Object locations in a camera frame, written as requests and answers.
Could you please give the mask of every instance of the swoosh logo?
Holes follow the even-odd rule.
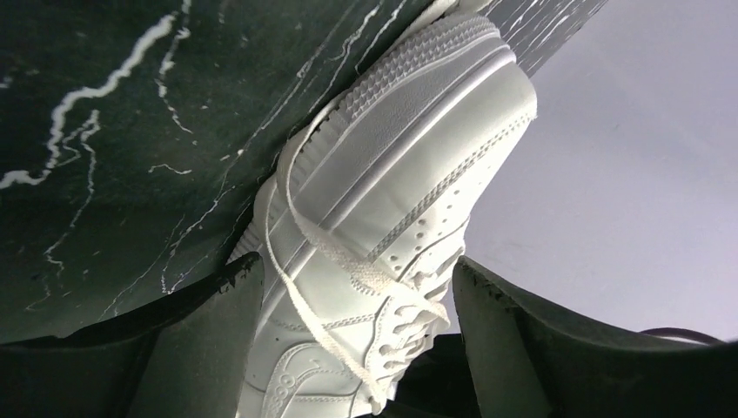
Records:
[[[279,358],[266,387],[261,408],[263,418],[283,418],[300,387],[319,374],[356,379],[343,363],[326,353],[317,342],[301,343],[287,350]]]

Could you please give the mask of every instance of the shoe upper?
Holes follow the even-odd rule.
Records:
[[[241,418],[364,415],[376,403],[370,383],[393,397],[409,362],[447,326],[439,301],[464,252],[469,213],[536,112],[533,87],[496,33],[416,70],[363,109],[352,112],[350,103],[341,102],[325,130],[321,125],[312,133],[340,136],[314,157],[321,161],[313,172],[280,179],[298,154],[285,149],[277,176],[259,192],[254,222],[268,224],[259,235],[269,234],[277,261],[259,248],[266,286],[278,288],[284,269],[331,340],[371,379],[358,377],[320,342],[291,293],[281,299],[272,293],[267,299],[275,306],[249,356]],[[385,141],[372,141],[377,135]],[[374,144],[386,149],[378,152]],[[338,161],[346,150],[358,162],[332,167],[331,158]],[[288,207],[288,185],[300,216],[342,248],[338,255],[330,245],[311,245],[289,210],[274,214],[274,207]],[[349,273],[336,261],[347,253],[401,289],[378,291],[371,279]]]

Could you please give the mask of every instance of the shoe sole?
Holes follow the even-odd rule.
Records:
[[[498,39],[500,47],[490,51],[486,59],[479,62],[477,67],[469,69],[459,77],[456,85],[450,86],[443,95],[435,98],[433,105],[428,106],[419,117],[419,119],[422,119],[431,118],[434,111],[446,108],[449,104],[453,105],[476,85],[490,78],[499,68],[514,62],[514,54],[500,39],[497,29],[484,17],[451,16],[428,26],[398,45],[394,51],[370,69],[355,87],[347,92],[346,96],[339,102],[338,107],[330,112],[328,117],[319,125],[318,130],[311,135],[311,138],[300,150],[295,159],[290,178],[294,198],[296,199],[299,196],[305,183],[330,159],[337,147],[343,144],[344,132],[352,126],[352,123],[360,120],[361,115],[368,112],[372,105],[379,102],[383,96],[400,88],[418,74],[423,73],[424,69],[433,68],[434,64],[440,63],[444,59],[452,59],[455,54],[463,53],[477,43],[490,38]],[[382,172],[386,172],[391,168],[394,162],[408,148],[413,146],[412,141],[403,141],[406,137],[412,137],[412,135],[398,136],[390,147],[391,151],[381,154],[380,158],[373,163],[371,173],[366,172],[363,178],[376,178],[381,176]],[[285,148],[294,147],[300,139],[301,135],[296,135],[288,141]],[[273,176],[267,180],[267,184],[272,181],[274,181]],[[325,216],[321,217],[323,221],[320,222],[320,225],[322,227],[329,231],[332,230],[361,201],[366,194],[366,190],[360,190],[361,183],[361,181],[357,182],[356,185],[359,187],[353,187],[351,192],[346,194],[346,196],[350,196],[348,201],[341,202],[343,205],[340,205],[340,207],[336,205],[329,213],[325,213]],[[269,187],[262,187],[257,193],[254,204],[254,219],[263,219],[266,212],[266,216],[269,216],[271,228],[275,228],[287,213],[287,206],[279,193],[276,193],[267,208],[268,190]],[[230,263],[248,252],[259,251],[262,253],[264,251],[261,246],[263,233],[265,232],[259,231],[258,223],[253,221],[237,243],[236,249],[228,262]],[[286,271],[291,274],[299,272],[312,256],[312,251],[314,251],[307,247],[305,242],[299,246],[297,251],[285,263]],[[262,253],[261,255],[268,258],[268,254]],[[259,334],[274,308],[285,295],[285,288],[280,284],[278,280],[275,280],[265,287],[264,305],[256,331],[257,334]]]

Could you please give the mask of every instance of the shoe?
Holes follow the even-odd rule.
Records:
[[[448,326],[472,207],[535,117],[486,18],[415,32],[291,138],[232,255],[265,296],[240,418],[378,414]]]

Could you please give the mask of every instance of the white marble vein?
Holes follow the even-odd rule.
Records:
[[[564,13],[567,12],[567,10],[569,9],[569,7],[575,1],[577,1],[577,0],[569,0],[569,3],[567,3],[566,5],[564,5],[563,7],[561,7],[560,10],[559,10],[559,12],[556,13],[555,16],[550,17],[548,19],[548,22],[547,22],[546,26],[544,26],[543,29],[540,31],[540,33],[538,35],[536,35],[531,40],[531,42],[528,43],[528,46],[526,47],[526,49],[524,51],[522,51],[520,54],[521,55],[525,55],[531,49],[533,49],[533,48],[535,48],[537,46],[540,46],[541,44],[543,44],[544,42],[546,42],[551,37],[551,35],[554,33],[554,30],[556,30],[556,28],[558,28],[559,26],[561,26],[561,24],[563,24],[564,22],[566,22],[568,20],[568,18],[569,18],[570,15],[565,15]]]
[[[533,0],[533,3],[528,5],[526,10],[523,12],[523,16],[525,16],[528,13],[528,11],[530,11],[535,5],[539,5],[539,1],[540,0]],[[546,3],[546,0],[543,0],[543,2],[540,3],[538,9],[532,14],[532,16],[524,19],[522,25],[517,30],[513,31],[509,35],[506,35],[507,42],[510,42],[513,39],[515,39],[521,31],[523,31],[531,22],[535,21],[535,18],[545,9],[545,3]]]
[[[190,235],[190,233],[195,228],[197,228],[198,226],[200,226],[200,224],[203,223],[203,221],[207,218],[207,216],[209,214],[211,214],[213,211],[215,211],[215,209],[220,204],[220,200],[223,197],[225,197],[225,195],[228,194],[228,192],[232,191],[235,188],[236,188],[235,186],[232,186],[232,187],[230,187],[228,189],[225,189],[223,192],[221,192],[218,195],[218,197],[215,198],[212,201],[212,205],[211,205],[210,209],[208,209],[205,213],[203,213],[200,216],[200,218],[197,221],[195,221],[195,223],[191,224],[190,226],[187,226],[179,234],[178,239],[176,241],[174,241],[174,243],[169,246],[171,248],[171,250],[169,251],[169,258],[166,260],[166,263],[164,263],[164,268],[162,268],[162,271],[161,271],[160,284],[161,284],[162,293],[164,293],[164,294],[172,294],[175,290],[177,290],[177,286],[179,286],[183,281],[185,281],[185,279],[187,279],[187,277],[183,273],[181,273],[179,275],[178,279],[177,279],[177,282],[175,282],[173,285],[171,285],[170,288],[167,288],[167,284],[166,284],[166,271],[169,268],[169,264],[174,259],[174,256],[177,255],[177,250],[179,249],[179,246],[182,245],[182,241],[184,241],[185,238],[187,238],[187,236]]]
[[[225,24],[225,11],[228,10],[228,6],[231,5],[231,0],[223,0],[218,6],[218,23]]]
[[[307,93],[310,90],[310,87],[312,86],[313,83],[315,83],[315,80],[318,79],[318,76],[320,76],[320,71],[318,71],[312,77],[310,77],[310,81],[307,82],[307,84],[305,85],[305,88],[301,89],[302,91],[300,92],[298,99],[302,98],[305,95],[305,93]]]
[[[369,21],[372,20],[372,17],[377,15],[377,12],[379,11],[379,6],[380,4],[369,10],[369,12],[364,16],[364,20],[362,21],[361,26],[359,26],[359,28],[356,29],[341,45],[340,55],[331,58],[331,60],[338,60],[339,58],[341,58],[341,62],[339,63],[338,68],[336,68],[335,72],[333,73],[333,77],[331,77],[331,81],[328,83],[328,86],[325,88],[323,93],[320,94],[318,99],[315,100],[315,103],[310,106],[310,109],[307,111],[308,113],[312,113],[312,111],[314,111],[315,108],[318,107],[318,105],[323,101],[328,92],[331,91],[333,84],[335,84],[336,79],[339,77],[339,73],[346,65],[346,60],[348,60],[349,56],[351,55],[351,48],[353,44],[358,41],[361,37],[361,34],[364,33],[364,29],[369,24]]]
[[[544,5],[542,4],[535,12],[533,17],[535,17],[535,25],[531,30],[529,30],[526,35],[525,39],[532,39],[539,37],[542,32],[546,31],[546,28],[549,27],[552,24],[552,18],[555,19],[558,16],[561,16],[561,13],[563,13],[563,10],[568,7],[568,5],[562,7],[562,2],[556,2],[554,3],[553,10],[549,8],[544,8]],[[532,42],[526,42],[528,45],[528,48],[530,48]]]
[[[174,108],[174,106],[171,105],[169,99],[166,97],[167,94],[167,87],[166,87],[166,73],[171,70],[172,67],[174,67],[174,61],[172,59],[174,58],[174,54],[177,53],[177,48],[179,47],[179,43],[182,42],[184,39],[187,39],[190,37],[190,7],[192,6],[192,0],[183,0],[182,6],[180,8],[182,12],[182,27],[179,28],[177,35],[174,36],[174,38],[171,40],[171,44],[169,45],[169,50],[164,54],[164,58],[162,58],[161,65],[159,65],[159,75],[154,80],[158,86],[158,95],[164,102],[164,105],[166,106],[167,110],[171,113],[171,120],[174,121],[175,124],[181,129],[182,131],[192,133],[192,130],[186,128],[184,125],[182,125],[182,122],[179,120],[179,113],[177,112],[177,109]]]
[[[44,286],[44,296],[43,298],[31,303],[27,307],[25,307],[25,310],[28,312],[33,312],[36,310],[36,305],[40,303],[44,303],[47,299],[51,297],[51,288],[49,287],[49,282],[46,280],[45,277],[41,277],[41,284]]]
[[[3,81],[0,81],[0,90],[9,89],[13,84],[13,77],[3,76]]]
[[[149,174],[153,173],[154,170],[156,170],[158,168],[165,168],[165,169],[169,170],[170,172],[174,172],[176,174],[179,174],[180,176],[184,176],[185,174],[190,174],[192,172],[192,170],[175,170],[174,168],[171,168],[171,166],[168,165],[168,164],[157,164],[157,165],[152,165],[151,166],[151,168],[149,169]]]
[[[377,31],[377,33],[374,35],[374,38],[372,38],[372,41],[369,43],[369,46],[366,47],[364,50],[364,54],[359,58],[359,61],[356,63],[356,65],[353,66],[353,69],[356,71],[357,74],[359,74],[359,67],[364,63],[364,60],[366,59],[366,56],[369,55],[369,52],[372,51],[374,48],[374,45],[377,44],[377,41],[379,41],[379,37],[382,36],[383,33],[387,30],[387,28],[390,27],[392,23],[394,23],[395,20],[397,20],[397,16],[402,11],[402,8],[405,7],[405,3],[407,3],[407,0],[402,0],[398,4],[398,6],[392,11],[390,14],[390,18],[387,19],[385,24],[382,25],[381,28]]]
[[[149,274],[149,273],[151,272],[151,270],[152,270],[152,269],[154,268],[154,266],[155,266],[155,265],[156,265],[156,264],[157,264],[157,263],[159,262],[159,260],[161,260],[161,258],[162,258],[162,256],[164,255],[164,253],[166,253],[166,250],[167,250],[167,248],[169,248],[169,245],[170,245],[170,243],[171,243],[171,239],[172,239],[172,238],[174,238],[174,234],[175,234],[175,233],[177,232],[177,229],[179,229],[179,226],[180,226],[180,225],[182,225],[182,222],[183,222],[183,221],[185,221],[185,215],[184,215],[184,214],[182,215],[182,217],[181,217],[181,218],[179,218],[179,222],[177,222],[177,224],[176,224],[176,225],[174,226],[174,228],[172,228],[172,229],[171,229],[171,232],[170,232],[170,234],[169,234],[169,238],[167,238],[167,240],[166,240],[166,243],[164,244],[164,247],[163,247],[163,248],[162,248],[162,250],[161,250],[161,251],[159,252],[159,254],[157,255],[157,257],[156,257],[156,258],[155,258],[155,259],[154,259],[154,260],[153,260],[153,261],[151,262],[151,264],[150,264],[150,265],[149,265],[149,266],[148,266],[148,267],[147,267],[147,268],[146,268],[146,269],[144,270],[144,272],[143,272],[143,273],[141,273],[141,275],[139,275],[139,276],[138,276],[138,277],[137,277],[136,279],[134,279],[134,280],[133,280],[133,281],[132,281],[132,282],[130,283],[130,285],[128,285],[127,287],[125,287],[125,288],[124,288],[123,290],[121,290],[121,291],[120,291],[120,293],[118,293],[118,294],[116,295],[116,297],[115,297],[115,298],[113,298],[113,301],[112,301],[112,302],[110,303],[110,305],[108,305],[108,307],[107,307],[107,308],[105,308],[105,310],[104,310],[104,311],[103,311],[103,312],[102,312],[102,313],[100,314],[100,316],[99,316],[99,317],[97,318],[97,320],[102,320],[102,319],[103,319],[103,318],[105,317],[105,315],[106,315],[106,314],[107,314],[107,313],[108,313],[108,312],[109,312],[109,311],[110,311],[111,309],[113,309],[113,316],[118,316],[118,310],[117,310],[117,305],[118,305],[118,303],[119,303],[119,302],[121,301],[121,300],[120,300],[120,298],[122,298],[124,294],[126,294],[126,293],[130,293],[130,292],[131,292],[131,290],[133,290],[133,287],[135,287],[135,286],[136,286],[136,285],[138,284],[138,282],[139,282],[139,281],[141,281],[141,279],[143,279],[144,277],[146,277],[146,275],[148,275],[148,274]]]
[[[39,185],[44,182],[51,172],[58,166],[61,150],[59,142],[64,139],[64,126],[66,116],[79,100],[86,98],[104,98],[115,91],[122,78],[131,75],[131,71],[141,64],[145,53],[159,39],[171,32],[171,25],[175,17],[172,14],[159,19],[159,22],[151,26],[134,44],[131,54],[123,61],[123,64],[114,70],[107,78],[105,84],[97,88],[83,87],[79,90],[70,91],[62,99],[61,103],[51,112],[50,138],[46,142],[46,148],[50,152],[46,160],[45,168],[38,177],[31,177],[28,170],[14,170],[6,172],[0,179],[0,190],[11,187],[14,184]]]
[[[280,98],[277,103],[272,107],[272,109],[267,113],[265,119],[259,124],[256,131],[253,132],[253,134],[246,140],[246,144],[241,147],[241,151],[246,150],[248,145],[251,144],[251,142],[256,138],[259,132],[266,129],[269,125],[272,124],[274,119],[284,110],[284,108],[287,106],[287,104],[292,100],[292,97],[295,95],[295,93],[298,91],[299,87],[303,84],[305,81],[305,76],[312,68],[312,65],[315,64],[315,60],[318,59],[321,53],[325,50],[325,47],[328,46],[328,42],[333,38],[333,35],[336,33],[336,30],[340,27],[340,25],[346,20],[346,18],[349,16],[351,11],[353,10],[353,7],[356,5],[356,3],[353,3],[351,6],[346,8],[344,11],[344,14],[341,15],[338,22],[333,25],[331,28],[331,31],[328,32],[328,35],[325,37],[323,42],[320,43],[318,48],[312,53],[310,58],[305,61],[304,64],[300,67],[300,69],[297,72],[296,79],[294,82],[294,85],[291,86],[291,88],[288,88],[283,94],[282,98]]]
[[[100,112],[98,110],[92,111],[90,117],[83,124],[84,130],[82,131],[82,133],[79,134],[79,142],[90,156],[90,163],[88,164],[87,169],[87,197],[85,198],[83,204],[79,207],[79,209],[77,209],[77,212],[71,219],[71,222],[67,226],[66,231],[64,231],[62,236],[59,237],[59,239],[57,239],[54,244],[52,244],[49,248],[46,249],[46,251],[44,251],[44,257],[46,258],[46,261],[57,267],[58,279],[61,278],[62,272],[64,271],[64,263],[54,258],[54,251],[56,251],[57,248],[59,248],[59,246],[64,243],[69,234],[72,233],[77,227],[77,222],[82,216],[84,209],[87,208],[95,195],[95,168],[97,167],[97,153],[92,147],[90,147],[87,140],[92,135],[100,131],[100,124],[98,121],[99,114]]]
[[[241,213],[237,216],[236,220],[233,222],[233,226],[231,227],[231,233],[228,234],[228,237],[226,237],[220,243],[220,245],[218,245],[214,249],[211,249],[204,256],[200,257],[200,259],[197,262],[195,262],[195,264],[193,264],[192,266],[190,266],[190,268],[186,272],[184,272],[182,274],[183,277],[185,277],[185,278],[188,277],[190,275],[190,273],[192,273],[192,270],[194,270],[195,268],[197,268],[203,261],[209,259],[214,253],[217,253],[218,251],[222,250],[223,247],[225,247],[226,244],[228,244],[229,242],[231,242],[231,239],[233,238],[233,235],[236,234],[236,227],[241,222],[241,219],[246,214],[246,211],[248,211],[249,208],[251,208],[251,207],[252,207],[252,204],[250,202],[246,202],[246,204],[243,205],[243,207],[241,209]]]
[[[515,19],[515,21],[513,22],[513,24],[511,24],[511,25],[510,25],[510,30],[513,30],[513,29],[515,29],[515,26],[517,26],[517,25],[519,25],[520,23],[522,23],[523,19],[524,19],[524,18],[526,17],[526,13],[527,13],[527,12],[528,12],[529,10],[531,10],[531,8],[533,8],[533,7],[535,6],[535,4],[537,4],[537,3],[538,3],[538,1],[539,1],[539,0],[533,0],[533,2],[532,2],[532,3],[530,4],[530,5],[528,5],[527,9],[525,9],[525,11],[523,11],[522,13],[520,13],[520,16],[518,16],[518,18],[517,18],[517,19]],[[525,5],[526,5],[525,3],[520,3],[520,5],[518,6],[518,8],[517,8],[517,9],[515,9],[515,11],[513,12],[513,16],[515,16],[515,14],[516,14],[516,13],[517,13],[517,12],[518,12],[518,11],[519,11],[520,9],[522,9],[522,8],[523,8],[523,7],[525,6]]]
[[[77,148],[73,148],[70,145],[71,141],[73,141],[74,139],[77,139],[77,137],[79,137],[79,134],[82,133],[82,131],[84,131],[84,123],[82,123],[77,129],[72,131],[72,133],[64,137],[64,139],[62,139],[62,149],[65,151],[71,152],[74,155],[64,161],[59,162],[59,164],[57,164],[57,167],[68,165],[69,163],[73,163],[77,161],[78,159],[82,158],[82,153]]]

